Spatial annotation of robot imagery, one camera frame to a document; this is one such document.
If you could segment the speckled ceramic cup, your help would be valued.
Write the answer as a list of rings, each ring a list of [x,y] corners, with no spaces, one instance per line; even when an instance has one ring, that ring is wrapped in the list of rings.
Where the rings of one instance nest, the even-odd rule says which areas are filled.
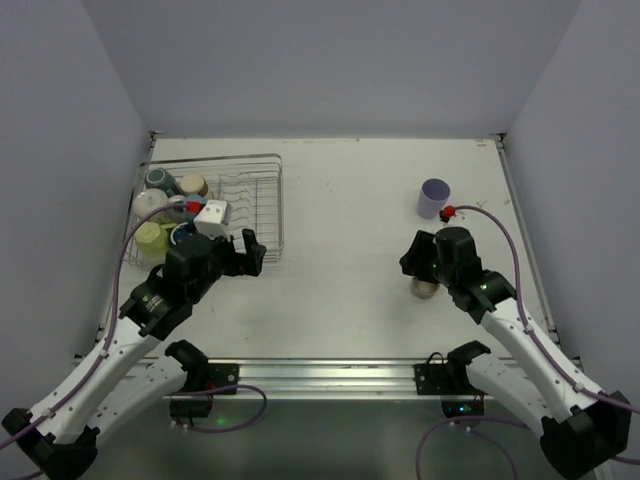
[[[419,299],[427,300],[432,298],[440,289],[440,285],[437,283],[430,283],[426,281],[413,278],[410,284],[411,293]]]

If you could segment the lavender plastic cup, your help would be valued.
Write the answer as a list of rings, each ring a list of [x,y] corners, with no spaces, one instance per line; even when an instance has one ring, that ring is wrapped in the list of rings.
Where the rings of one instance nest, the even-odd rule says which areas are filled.
[[[416,205],[418,215],[433,219],[439,215],[451,194],[450,186],[442,179],[430,178],[423,182]]]

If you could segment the dark blue mug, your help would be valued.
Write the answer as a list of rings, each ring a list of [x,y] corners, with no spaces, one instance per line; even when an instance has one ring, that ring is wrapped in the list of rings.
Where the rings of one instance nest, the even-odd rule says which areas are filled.
[[[196,232],[197,230],[192,222],[180,223],[176,225],[170,232],[170,244],[172,246],[176,246]]]

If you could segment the yellow-green cup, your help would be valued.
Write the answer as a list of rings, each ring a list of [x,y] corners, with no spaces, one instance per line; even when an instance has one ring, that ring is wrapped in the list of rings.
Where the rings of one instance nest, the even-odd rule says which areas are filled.
[[[144,222],[134,233],[134,240],[141,255],[147,259],[163,258],[169,248],[166,230],[154,222]]]

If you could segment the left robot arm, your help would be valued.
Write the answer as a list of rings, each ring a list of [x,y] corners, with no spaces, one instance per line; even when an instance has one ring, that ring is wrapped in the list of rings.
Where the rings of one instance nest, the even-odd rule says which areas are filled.
[[[104,338],[47,397],[3,419],[8,443],[16,444],[50,479],[78,479],[110,430],[147,402],[177,393],[222,390],[210,376],[207,356],[186,340],[171,343],[146,374],[125,377],[193,312],[223,276],[260,275],[266,253],[253,230],[242,232],[244,251],[232,239],[191,234],[171,247],[162,264],[113,314]]]

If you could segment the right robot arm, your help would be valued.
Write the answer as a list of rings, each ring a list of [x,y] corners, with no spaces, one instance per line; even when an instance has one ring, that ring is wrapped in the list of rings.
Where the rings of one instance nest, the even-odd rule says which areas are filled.
[[[417,380],[456,394],[493,397],[534,433],[546,460],[565,479],[579,479],[626,449],[631,424],[626,397],[619,391],[604,394],[564,355],[519,305],[511,283],[483,267],[467,229],[418,231],[399,264],[416,281],[444,286],[454,305],[520,368],[511,371],[489,347],[471,341],[439,364],[415,365]]]

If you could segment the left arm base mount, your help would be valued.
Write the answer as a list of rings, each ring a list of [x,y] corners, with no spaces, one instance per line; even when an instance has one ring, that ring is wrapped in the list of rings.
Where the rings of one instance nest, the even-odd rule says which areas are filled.
[[[189,372],[185,384],[171,395],[169,415],[172,420],[186,420],[190,426],[195,419],[204,419],[213,409],[212,395],[193,395],[193,392],[236,385],[240,367],[235,363],[207,363]]]

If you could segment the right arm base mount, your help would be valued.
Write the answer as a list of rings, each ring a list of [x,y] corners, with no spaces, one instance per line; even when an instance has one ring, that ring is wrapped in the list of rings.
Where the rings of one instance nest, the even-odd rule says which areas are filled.
[[[416,393],[438,396],[445,417],[485,414],[484,394],[470,384],[461,362],[433,352],[424,362],[414,364],[413,371]]]

